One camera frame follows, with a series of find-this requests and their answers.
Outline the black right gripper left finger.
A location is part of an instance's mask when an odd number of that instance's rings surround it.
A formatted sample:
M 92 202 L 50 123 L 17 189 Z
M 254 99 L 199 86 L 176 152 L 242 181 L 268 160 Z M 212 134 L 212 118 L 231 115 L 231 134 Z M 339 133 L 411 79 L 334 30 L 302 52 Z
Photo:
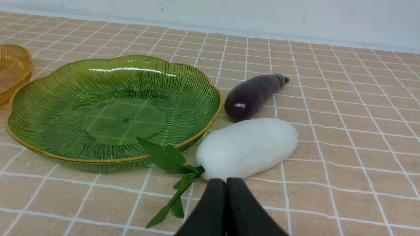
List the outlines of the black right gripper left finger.
M 176 236 L 225 236 L 225 181 L 212 178 L 204 194 Z

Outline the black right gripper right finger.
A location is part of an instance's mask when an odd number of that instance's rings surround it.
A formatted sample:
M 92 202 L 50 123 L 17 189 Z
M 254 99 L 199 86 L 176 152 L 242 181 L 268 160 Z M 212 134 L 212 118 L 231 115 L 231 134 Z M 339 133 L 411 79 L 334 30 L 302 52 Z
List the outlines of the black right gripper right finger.
M 242 178 L 227 179 L 228 236 L 287 236 L 258 203 Z

